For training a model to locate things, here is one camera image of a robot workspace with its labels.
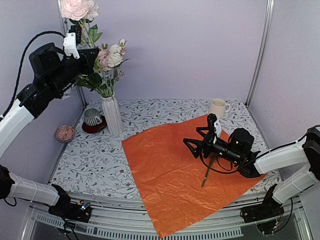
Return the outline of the white ribbed ceramic vase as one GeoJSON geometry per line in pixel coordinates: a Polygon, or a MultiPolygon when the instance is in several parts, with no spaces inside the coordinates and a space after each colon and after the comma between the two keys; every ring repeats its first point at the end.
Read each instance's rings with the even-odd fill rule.
{"type": "Polygon", "coordinates": [[[109,132],[113,136],[119,136],[123,132],[123,124],[118,101],[114,95],[101,97],[101,99],[102,110],[109,132]]]}

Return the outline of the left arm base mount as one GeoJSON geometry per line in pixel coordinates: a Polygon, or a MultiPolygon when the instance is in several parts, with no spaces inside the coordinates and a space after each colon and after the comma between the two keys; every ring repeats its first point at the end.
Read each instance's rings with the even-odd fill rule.
{"type": "Polygon", "coordinates": [[[70,196],[66,192],[61,192],[57,203],[49,207],[48,213],[62,219],[88,223],[92,208],[90,203],[84,200],[72,203],[70,196]]]}

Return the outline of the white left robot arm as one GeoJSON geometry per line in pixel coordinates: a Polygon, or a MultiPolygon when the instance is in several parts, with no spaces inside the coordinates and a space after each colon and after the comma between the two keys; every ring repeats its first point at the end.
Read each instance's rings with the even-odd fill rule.
{"type": "Polygon", "coordinates": [[[68,194],[47,179],[58,157],[57,127],[73,124],[81,104],[63,98],[76,78],[94,72],[97,48],[64,53],[48,43],[29,56],[33,81],[17,94],[0,122],[0,154],[9,168],[0,169],[0,196],[54,206],[63,216],[74,213],[68,194]]]}

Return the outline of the orange tissue paper sheet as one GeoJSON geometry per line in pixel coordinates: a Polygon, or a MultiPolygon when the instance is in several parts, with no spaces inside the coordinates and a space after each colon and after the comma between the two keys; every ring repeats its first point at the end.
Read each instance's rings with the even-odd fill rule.
{"type": "Polygon", "coordinates": [[[206,125],[206,116],[200,116],[152,127],[122,141],[138,192],[161,238],[214,214],[261,180],[239,173],[221,174],[228,166],[221,159],[201,187],[207,169],[183,139],[200,140],[196,127],[206,125]]]}

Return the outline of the white rose flower stem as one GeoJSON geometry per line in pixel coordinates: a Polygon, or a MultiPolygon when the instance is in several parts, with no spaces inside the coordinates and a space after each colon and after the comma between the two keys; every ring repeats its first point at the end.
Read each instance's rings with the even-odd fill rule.
{"type": "Polygon", "coordinates": [[[125,39],[120,39],[117,44],[112,45],[108,50],[108,55],[106,57],[106,86],[107,86],[107,96],[111,97],[114,94],[114,86],[125,73],[120,70],[122,63],[127,61],[124,59],[126,53],[126,43],[125,39]]]}

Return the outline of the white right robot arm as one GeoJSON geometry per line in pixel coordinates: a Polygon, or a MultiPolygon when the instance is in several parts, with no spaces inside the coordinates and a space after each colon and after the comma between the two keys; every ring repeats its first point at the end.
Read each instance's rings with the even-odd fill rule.
{"type": "Polygon", "coordinates": [[[273,185],[266,193],[258,213],[269,218],[289,198],[320,181],[320,130],[315,125],[296,141],[270,149],[252,152],[254,137],[244,128],[237,128],[228,141],[218,137],[212,127],[198,127],[202,140],[184,138],[183,143],[195,158],[204,160],[213,154],[235,164],[237,172],[245,178],[257,178],[272,170],[302,164],[297,172],[285,181],[273,185]]]}

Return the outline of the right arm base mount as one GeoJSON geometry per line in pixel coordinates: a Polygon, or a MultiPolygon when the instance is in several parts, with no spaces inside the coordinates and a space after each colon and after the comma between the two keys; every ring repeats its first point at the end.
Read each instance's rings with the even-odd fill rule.
{"type": "Polygon", "coordinates": [[[273,199],[273,192],[277,184],[272,185],[266,192],[262,203],[243,207],[240,210],[240,216],[245,223],[265,220],[271,217],[279,216],[279,220],[274,220],[271,223],[259,223],[257,229],[264,235],[271,235],[277,232],[280,220],[285,213],[281,203],[273,199]]]}

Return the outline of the yellow small flower sprig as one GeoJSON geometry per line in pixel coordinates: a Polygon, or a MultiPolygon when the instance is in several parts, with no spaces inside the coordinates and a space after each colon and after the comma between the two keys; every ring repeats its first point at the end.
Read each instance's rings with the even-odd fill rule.
{"type": "Polygon", "coordinates": [[[215,161],[216,157],[214,155],[211,155],[211,158],[210,158],[210,162],[209,162],[209,165],[208,165],[208,168],[206,170],[206,173],[205,173],[205,176],[203,178],[203,181],[202,181],[202,184],[201,184],[201,187],[203,188],[206,184],[206,181],[209,177],[209,174],[210,174],[210,168],[212,167],[214,161],[215,161]]]}

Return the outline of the pink rose flower stem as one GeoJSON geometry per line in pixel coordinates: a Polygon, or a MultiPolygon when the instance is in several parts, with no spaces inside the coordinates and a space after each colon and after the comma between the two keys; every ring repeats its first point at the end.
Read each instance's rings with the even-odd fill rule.
{"type": "Polygon", "coordinates": [[[102,85],[105,85],[104,87],[100,87],[101,88],[101,92],[102,92],[102,97],[103,98],[107,98],[111,96],[110,93],[110,87],[108,85],[108,78],[109,78],[109,70],[110,68],[108,67],[108,44],[101,44],[101,49],[99,51],[98,54],[98,66],[99,66],[99,71],[101,73],[102,76],[102,85]]]}

